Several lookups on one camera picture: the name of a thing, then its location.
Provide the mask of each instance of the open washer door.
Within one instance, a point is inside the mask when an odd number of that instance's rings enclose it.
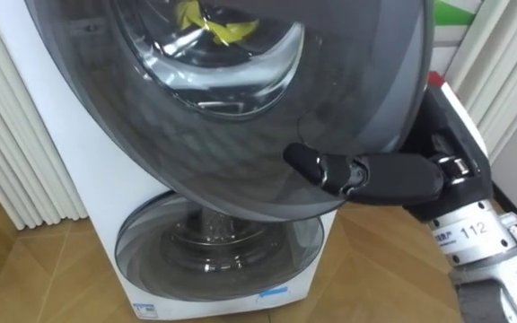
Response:
[[[197,0],[27,1],[65,79],[121,149],[189,200],[249,220],[340,206],[283,150],[397,149],[430,60],[430,0],[310,0],[288,12],[306,15]]]

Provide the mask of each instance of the lower washer door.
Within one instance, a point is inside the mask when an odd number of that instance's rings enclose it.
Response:
[[[223,301],[283,284],[319,254],[319,218],[245,221],[175,193],[140,206],[118,234],[118,269],[138,288],[181,301]]]

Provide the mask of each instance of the red object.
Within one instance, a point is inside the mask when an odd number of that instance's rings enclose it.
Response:
[[[428,73],[428,85],[435,87],[442,87],[446,81],[441,77],[438,72],[430,72]]]

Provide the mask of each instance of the sticker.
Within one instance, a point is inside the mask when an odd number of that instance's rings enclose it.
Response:
[[[445,255],[500,238],[502,225],[493,213],[480,214],[432,231]]]
[[[157,311],[152,304],[133,303],[135,314],[140,319],[158,319]]]
[[[283,292],[288,292],[288,287],[273,288],[271,290],[260,293],[258,296],[267,297],[267,296],[277,295],[277,294],[283,293]]]

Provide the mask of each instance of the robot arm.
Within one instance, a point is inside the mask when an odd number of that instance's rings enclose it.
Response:
[[[403,205],[427,223],[467,323],[517,323],[517,215],[498,215],[479,132],[450,87],[430,84],[399,153],[344,156],[291,144],[285,160],[347,201]]]

